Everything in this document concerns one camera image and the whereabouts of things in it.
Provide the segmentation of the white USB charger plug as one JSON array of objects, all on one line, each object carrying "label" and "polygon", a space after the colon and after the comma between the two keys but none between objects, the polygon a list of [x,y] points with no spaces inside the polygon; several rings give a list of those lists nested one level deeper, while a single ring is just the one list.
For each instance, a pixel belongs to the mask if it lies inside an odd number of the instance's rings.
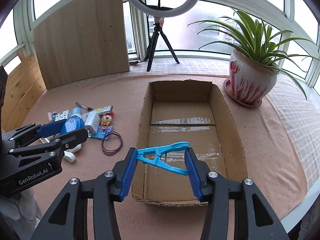
[{"label": "white USB charger plug", "polygon": [[89,137],[97,133],[99,124],[100,124],[99,114],[96,111],[89,112],[87,115],[87,119],[85,121],[85,129],[88,132]]}]

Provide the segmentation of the round blue compact case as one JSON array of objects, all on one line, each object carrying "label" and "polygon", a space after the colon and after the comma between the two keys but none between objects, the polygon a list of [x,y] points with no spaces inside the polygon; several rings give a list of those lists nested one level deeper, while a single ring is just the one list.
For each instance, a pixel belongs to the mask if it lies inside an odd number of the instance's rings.
[{"label": "round blue compact case", "polygon": [[68,118],[67,121],[64,123],[60,135],[75,131],[77,129],[82,129],[84,127],[84,121],[80,117],[74,115]]}]

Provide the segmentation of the white sunscreen bottle blue cap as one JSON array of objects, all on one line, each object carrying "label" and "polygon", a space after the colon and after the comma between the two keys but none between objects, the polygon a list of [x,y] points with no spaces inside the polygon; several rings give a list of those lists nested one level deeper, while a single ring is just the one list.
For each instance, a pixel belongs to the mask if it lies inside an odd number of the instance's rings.
[{"label": "white sunscreen bottle blue cap", "polygon": [[82,114],[81,114],[81,108],[75,107],[71,110],[71,114],[69,116],[69,119],[79,119],[82,120]]}]

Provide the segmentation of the white neck massager roller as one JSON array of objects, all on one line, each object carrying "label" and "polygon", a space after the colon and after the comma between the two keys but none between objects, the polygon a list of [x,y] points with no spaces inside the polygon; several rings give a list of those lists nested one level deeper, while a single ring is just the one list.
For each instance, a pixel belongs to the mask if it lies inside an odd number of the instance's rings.
[{"label": "white neck massager roller", "polygon": [[[50,142],[49,139],[47,139],[47,138],[40,138],[40,141],[43,144]],[[78,144],[75,148],[68,149],[68,150],[64,151],[65,155],[63,156],[63,158],[65,160],[67,160],[68,162],[73,163],[76,160],[76,156],[74,153],[81,150],[81,148],[82,148],[82,144]]]}]

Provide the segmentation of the black gel pen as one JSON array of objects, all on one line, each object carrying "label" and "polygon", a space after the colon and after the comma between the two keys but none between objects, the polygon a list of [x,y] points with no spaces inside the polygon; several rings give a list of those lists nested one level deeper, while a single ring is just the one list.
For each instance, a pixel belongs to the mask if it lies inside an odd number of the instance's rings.
[{"label": "black gel pen", "polygon": [[87,110],[87,111],[89,111],[89,112],[94,110],[92,107],[85,106],[85,105],[83,105],[83,104],[81,104],[81,103],[79,103],[79,102],[76,102],[75,104],[76,104],[78,107],[83,108],[83,109],[85,109],[85,110]]}]

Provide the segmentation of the blue plastic card holder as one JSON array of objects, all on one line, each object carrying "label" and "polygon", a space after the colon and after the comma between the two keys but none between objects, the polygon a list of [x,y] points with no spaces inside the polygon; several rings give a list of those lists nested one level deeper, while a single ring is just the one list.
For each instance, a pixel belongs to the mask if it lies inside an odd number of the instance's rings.
[{"label": "blue plastic card holder", "polygon": [[95,134],[89,134],[89,138],[102,140],[106,133],[112,132],[113,126],[99,126]]}]

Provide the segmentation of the patterned white lighter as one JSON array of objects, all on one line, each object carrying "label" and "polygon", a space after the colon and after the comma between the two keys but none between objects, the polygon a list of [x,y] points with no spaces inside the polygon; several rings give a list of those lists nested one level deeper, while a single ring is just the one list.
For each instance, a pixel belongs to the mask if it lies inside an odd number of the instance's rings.
[{"label": "patterned white lighter", "polygon": [[93,109],[93,111],[96,111],[99,116],[109,115],[113,111],[113,106],[99,107]]}]

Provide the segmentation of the orange cartoon toy figure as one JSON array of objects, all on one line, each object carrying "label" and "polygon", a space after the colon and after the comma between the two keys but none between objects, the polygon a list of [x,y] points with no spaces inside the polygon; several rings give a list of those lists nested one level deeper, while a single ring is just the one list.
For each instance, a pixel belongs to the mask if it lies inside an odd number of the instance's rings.
[{"label": "orange cartoon toy figure", "polygon": [[112,116],[104,115],[101,119],[100,125],[101,126],[109,126],[112,122]]}]

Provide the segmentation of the wooden plank panel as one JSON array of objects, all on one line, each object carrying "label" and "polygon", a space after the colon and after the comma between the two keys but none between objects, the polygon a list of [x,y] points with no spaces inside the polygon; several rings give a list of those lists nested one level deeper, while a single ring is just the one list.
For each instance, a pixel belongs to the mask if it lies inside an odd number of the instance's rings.
[{"label": "wooden plank panel", "polygon": [[24,58],[8,76],[1,127],[6,132],[21,127],[45,90],[46,86],[34,55]]}]

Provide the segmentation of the open cardboard box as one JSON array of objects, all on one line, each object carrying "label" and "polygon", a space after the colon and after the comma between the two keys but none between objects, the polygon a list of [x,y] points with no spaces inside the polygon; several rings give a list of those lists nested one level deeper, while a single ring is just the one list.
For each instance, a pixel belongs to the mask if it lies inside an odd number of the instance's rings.
[{"label": "open cardboard box", "polygon": [[[225,98],[209,81],[173,80],[148,84],[137,148],[188,142],[197,158],[227,179],[247,177],[244,148]],[[154,205],[198,203],[187,176],[139,162],[134,200]]]}]

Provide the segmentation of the pink tablecloth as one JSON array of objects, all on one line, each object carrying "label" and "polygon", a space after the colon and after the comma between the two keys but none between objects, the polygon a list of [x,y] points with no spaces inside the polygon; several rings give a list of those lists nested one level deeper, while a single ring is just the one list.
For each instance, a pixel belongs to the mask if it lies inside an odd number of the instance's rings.
[{"label": "pink tablecloth", "polygon": [[[46,211],[70,178],[94,179],[123,159],[131,147],[187,141],[212,170],[234,180],[251,178],[278,217],[305,197],[306,177],[293,144],[267,98],[258,108],[233,101],[223,79],[200,76],[133,76],[86,80],[46,91],[25,119],[46,122],[48,112],[114,106],[114,130],[123,148],[106,156],[99,140],[88,139],[76,161],[36,185]],[[199,239],[206,207],[194,197],[188,177],[138,164],[133,190],[116,203],[122,239]]]}]

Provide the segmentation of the red white pot saucer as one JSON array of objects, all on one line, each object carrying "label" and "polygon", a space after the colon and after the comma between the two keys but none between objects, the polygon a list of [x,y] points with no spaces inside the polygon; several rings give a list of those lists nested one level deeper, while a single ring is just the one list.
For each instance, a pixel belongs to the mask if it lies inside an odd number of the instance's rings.
[{"label": "red white pot saucer", "polygon": [[248,107],[248,108],[258,108],[261,106],[263,100],[262,99],[259,99],[257,101],[254,101],[254,102],[246,102],[243,100],[242,98],[242,94],[233,94],[232,93],[232,87],[231,87],[231,81],[230,79],[225,79],[225,81],[223,82],[223,88],[225,90],[225,92],[227,93],[227,95],[229,97],[231,97],[234,101],[236,101],[237,103],[245,106],[245,107]]}]

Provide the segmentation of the light wooden board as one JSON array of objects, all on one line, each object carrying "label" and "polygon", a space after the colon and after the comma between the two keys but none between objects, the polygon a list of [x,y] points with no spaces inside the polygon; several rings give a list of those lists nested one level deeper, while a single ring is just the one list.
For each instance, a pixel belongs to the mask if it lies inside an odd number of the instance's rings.
[{"label": "light wooden board", "polygon": [[123,0],[70,1],[42,20],[33,37],[47,89],[130,70]]}]

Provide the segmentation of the red white flower pot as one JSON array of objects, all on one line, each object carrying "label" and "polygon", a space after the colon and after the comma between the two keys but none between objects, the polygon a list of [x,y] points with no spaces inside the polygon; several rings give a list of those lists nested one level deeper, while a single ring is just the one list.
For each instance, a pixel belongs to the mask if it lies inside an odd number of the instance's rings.
[{"label": "red white flower pot", "polygon": [[279,72],[257,63],[235,50],[229,59],[232,93],[246,102],[263,99],[275,86]]}]

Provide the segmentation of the green spider plant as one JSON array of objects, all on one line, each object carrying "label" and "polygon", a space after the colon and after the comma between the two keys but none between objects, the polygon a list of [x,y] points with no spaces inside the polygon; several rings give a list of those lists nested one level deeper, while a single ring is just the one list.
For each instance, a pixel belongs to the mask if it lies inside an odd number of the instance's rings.
[{"label": "green spider plant", "polygon": [[234,13],[238,16],[237,18],[226,16],[225,19],[235,22],[240,27],[240,30],[231,26],[226,21],[207,19],[193,22],[193,24],[209,23],[210,26],[207,26],[204,29],[202,29],[203,32],[214,30],[212,27],[218,26],[219,28],[216,29],[216,31],[224,33],[237,41],[237,44],[233,44],[232,42],[217,40],[204,44],[203,46],[206,47],[215,43],[226,44],[227,46],[234,48],[235,52],[239,52],[246,59],[259,63],[267,69],[270,69],[272,71],[278,71],[286,75],[300,89],[303,95],[307,96],[305,90],[297,81],[297,79],[293,77],[287,70],[279,68],[276,62],[280,60],[288,60],[294,63],[292,59],[293,57],[303,57],[304,59],[310,57],[318,61],[318,57],[314,57],[309,54],[288,54],[284,50],[279,49],[280,46],[291,41],[312,41],[304,37],[289,37],[284,40],[281,40],[278,43],[275,43],[273,42],[273,39],[275,37],[285,33],[293,33],[293,31],[291,31],[290,29],[284,29],[276,33],[272,33],[273,28],[267,23],[265,23],[263,19],[254,20],[248,13],[242,10],[234,10]]}]

